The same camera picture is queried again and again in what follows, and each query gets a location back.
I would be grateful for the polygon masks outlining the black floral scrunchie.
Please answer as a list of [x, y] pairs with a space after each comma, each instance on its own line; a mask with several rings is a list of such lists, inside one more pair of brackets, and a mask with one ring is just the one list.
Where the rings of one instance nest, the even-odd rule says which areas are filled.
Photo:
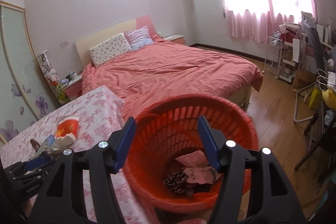
[[183, 194], [186, 192], [188, 176], [182, 171], [172, 171], [163, 179], [163, 184], [175, 194]]

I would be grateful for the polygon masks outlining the brown hair claw clip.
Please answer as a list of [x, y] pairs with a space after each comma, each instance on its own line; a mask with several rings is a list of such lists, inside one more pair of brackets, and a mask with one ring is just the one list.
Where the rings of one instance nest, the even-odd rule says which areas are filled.
[[30, 139], [30, 144], [33, 147], [33, 149], [35, 150], [35, 152], [37, 152], [41, 147], [41, 145], [34, 139]]

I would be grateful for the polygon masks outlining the blue tissue packet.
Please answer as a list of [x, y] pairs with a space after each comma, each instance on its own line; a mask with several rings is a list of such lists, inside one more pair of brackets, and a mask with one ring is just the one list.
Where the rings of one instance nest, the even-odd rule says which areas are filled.
[[47, 149], [48, 147], [53, 145], [54, 141], [55, 141], [54, 135], [49, 135], [48, 137], [45, 138], [45, 140], [41, 144], [41, 148]]

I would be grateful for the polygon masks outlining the pink cloth in basket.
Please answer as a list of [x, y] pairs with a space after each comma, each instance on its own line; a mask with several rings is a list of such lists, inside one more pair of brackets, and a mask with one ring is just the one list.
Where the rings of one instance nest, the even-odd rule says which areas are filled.
[[221, 174], [210, 166], [210, 163], [201, 150], [175, 158], [185, 168], [183, 173], [187, 176], [189, 184], [213, 184], [221, 178]]

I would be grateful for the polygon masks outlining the red plastic laundry basket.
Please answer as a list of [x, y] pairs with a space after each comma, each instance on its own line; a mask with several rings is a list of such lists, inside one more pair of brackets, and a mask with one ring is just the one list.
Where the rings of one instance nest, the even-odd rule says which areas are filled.
[[215, 206], [222, 180], [208, 192], [192, 196], [175, 194], [163, 184], [178, 169], [176, 157], [204, 149], [198, 134], [200, 116], [243, 148], [259, 148], [252, 119], [225, 98], [186, 94], [156, 102], [135, 119], [136, 132], [122, 169], [138, 198], [173, 213], [195, 213]]

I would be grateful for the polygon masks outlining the pink left nightstand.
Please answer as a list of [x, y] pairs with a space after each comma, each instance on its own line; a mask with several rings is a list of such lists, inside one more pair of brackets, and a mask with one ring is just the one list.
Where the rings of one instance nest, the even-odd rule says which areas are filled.
[[83, 78], [81, 75], [79, 75], [74, 80], [69, 82], [68, 85], [63, 87], [65, 94], [71, 101], [81, 96], [82, 81], [83, 81]]

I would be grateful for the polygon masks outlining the pink nightstand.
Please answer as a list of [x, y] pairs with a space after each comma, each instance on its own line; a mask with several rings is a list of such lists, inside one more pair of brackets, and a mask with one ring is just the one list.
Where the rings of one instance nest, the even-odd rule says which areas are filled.
[[185, 45], [185, 39], [183, 35], [170, 35], [167, 37], [164, 37], [165, 40], [176, 43], [176, 44], [181, 44]]
[[82, 81], [83, 81], [83, 78], [81, 75], [79, 75], [74, 80], [69, 82], [68, 85], [63, 87], [65, 94], [71, 101], [81, 96]]

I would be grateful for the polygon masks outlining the clear tube of plush toys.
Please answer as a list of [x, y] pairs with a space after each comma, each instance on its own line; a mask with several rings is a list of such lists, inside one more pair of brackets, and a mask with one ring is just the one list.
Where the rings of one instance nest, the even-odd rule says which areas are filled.
[[70, 102], [70, 99], [68, 98], [68, 96], [63, 90], [63, 86], [60, 81], [60, 78], [49, 60], [47, 51], [43, 51], [37, 57], [37, 61], [42, 71], [42, 74], [44, 75], [44, 78], [46, 79], [49, 85], [50, 90], [52, 91], [54, 97], [57, 99], [57, 102], [61, 106]]

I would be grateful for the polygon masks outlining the white mug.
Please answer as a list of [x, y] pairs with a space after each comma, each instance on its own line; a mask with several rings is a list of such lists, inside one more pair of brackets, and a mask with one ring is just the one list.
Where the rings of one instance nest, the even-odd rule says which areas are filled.
[[70, 72], [67, 76], [67, 78], [72, 81], [77, 77], [77, 73], [76, 72]]

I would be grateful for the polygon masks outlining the yellow bag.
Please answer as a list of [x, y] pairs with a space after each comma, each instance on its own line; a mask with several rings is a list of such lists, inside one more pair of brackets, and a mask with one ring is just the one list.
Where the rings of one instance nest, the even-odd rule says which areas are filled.
[[333, 112], [336, 112], [336, 92], [329, 88], [322, 91], [322, 99], [326, 103], [327, 107]]

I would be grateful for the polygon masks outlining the brown cardboard box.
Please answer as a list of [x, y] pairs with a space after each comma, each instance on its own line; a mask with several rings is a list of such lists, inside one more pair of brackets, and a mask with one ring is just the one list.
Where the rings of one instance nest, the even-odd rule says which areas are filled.
[[316, 74], [306, 71], [304, 69], [298, 68], [295, 72], [295, 77], [291, 90], [293, 92], [298, 92], [300, 89], [308, 86], [316, 80]]

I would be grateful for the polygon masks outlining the white rolling cart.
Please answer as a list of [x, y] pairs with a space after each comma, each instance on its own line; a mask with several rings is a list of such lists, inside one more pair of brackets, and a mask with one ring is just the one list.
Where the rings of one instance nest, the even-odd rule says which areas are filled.
[[297, 63], [293, 60], [293, 44], [283, 42], [280, 58], [279, 78], [292, 84], [297, 70]]

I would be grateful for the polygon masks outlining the beige pink headboard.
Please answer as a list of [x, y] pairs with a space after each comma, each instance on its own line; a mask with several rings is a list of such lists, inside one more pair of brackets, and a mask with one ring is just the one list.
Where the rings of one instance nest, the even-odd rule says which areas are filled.
[[134, 31], [144, 26], [148, 26], [151, 36], [157, 33], [150, 15], [146, 15], [107, 27], [76, 42], [76, 49], [83, 67], [86, 67], [92, 61], [89, 54], [90, 48], [106, 41], [113, 36], [118, 35], [119, 33], [124, 31]]

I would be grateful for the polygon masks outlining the pink right nightstand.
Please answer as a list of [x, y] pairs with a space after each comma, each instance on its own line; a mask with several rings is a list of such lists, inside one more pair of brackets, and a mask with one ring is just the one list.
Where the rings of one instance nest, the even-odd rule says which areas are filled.
[[181, 44], [185, 45], [185, 39], [183, 35], [170, 35], [167, 37], [164, 37], [165, 40], [176, 43], [176, 44]]

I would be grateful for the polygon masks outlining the pink striped pillow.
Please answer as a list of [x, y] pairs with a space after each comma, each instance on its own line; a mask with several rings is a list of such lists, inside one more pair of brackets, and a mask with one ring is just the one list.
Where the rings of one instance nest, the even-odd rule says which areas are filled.
[[132, 51], [139, 50], [142, 47], [153, 44], [148, 26], [144, 26], [134, 31], [126, 31], [124, 35]]

